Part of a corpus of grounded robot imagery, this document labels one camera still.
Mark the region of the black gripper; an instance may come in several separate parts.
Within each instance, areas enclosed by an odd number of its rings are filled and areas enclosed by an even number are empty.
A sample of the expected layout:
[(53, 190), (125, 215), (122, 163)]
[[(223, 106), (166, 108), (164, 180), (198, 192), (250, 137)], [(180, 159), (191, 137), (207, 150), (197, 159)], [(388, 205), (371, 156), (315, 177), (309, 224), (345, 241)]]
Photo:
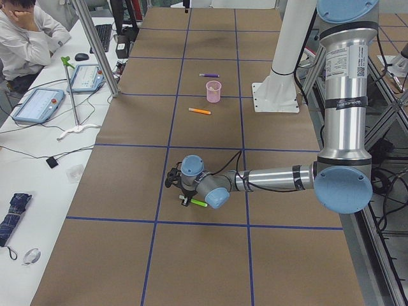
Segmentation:
[(184, 195), (179, 195), (179, 199), (181, 200), (181, 205), (184, 207), (188, 206), (188, 199), (192, 199), (196, 194), (197, 191), (193, 186), (187, 186), (185, 184), (181, 185), (181, 191)]

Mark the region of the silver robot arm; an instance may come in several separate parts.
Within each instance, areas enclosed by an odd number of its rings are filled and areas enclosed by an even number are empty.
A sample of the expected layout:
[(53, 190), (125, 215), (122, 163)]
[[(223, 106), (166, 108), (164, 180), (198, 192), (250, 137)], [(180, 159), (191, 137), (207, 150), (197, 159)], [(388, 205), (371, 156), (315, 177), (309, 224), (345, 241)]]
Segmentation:
[(257, 112), (296, 113), (296, 68), (315, 20), (325, 49), (324, 145), (310, 165), (270, 170), (205, 169), (186, 156), (168, 174), (166, 186), (186, 197), (200, 195), (219, 208), (235, 191), (292, 193), (311, 189), (339, 214), (365, 208), (372, 197), (371, 155), (365, 150), (368, 46), (378, 32), (377, 1), (288, 1), (270, 74), (252, 85)]

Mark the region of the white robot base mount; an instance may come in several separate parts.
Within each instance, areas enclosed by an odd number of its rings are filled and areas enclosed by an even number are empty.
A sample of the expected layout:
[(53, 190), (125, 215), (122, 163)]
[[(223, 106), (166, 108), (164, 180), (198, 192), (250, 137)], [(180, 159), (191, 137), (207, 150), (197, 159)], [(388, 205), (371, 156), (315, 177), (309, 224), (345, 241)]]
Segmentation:
[(286, 4), (270, 74), (252, 84), (255, 112), (298, 113), (295, 69), (302, 55), (316, 1), (291, 0)]

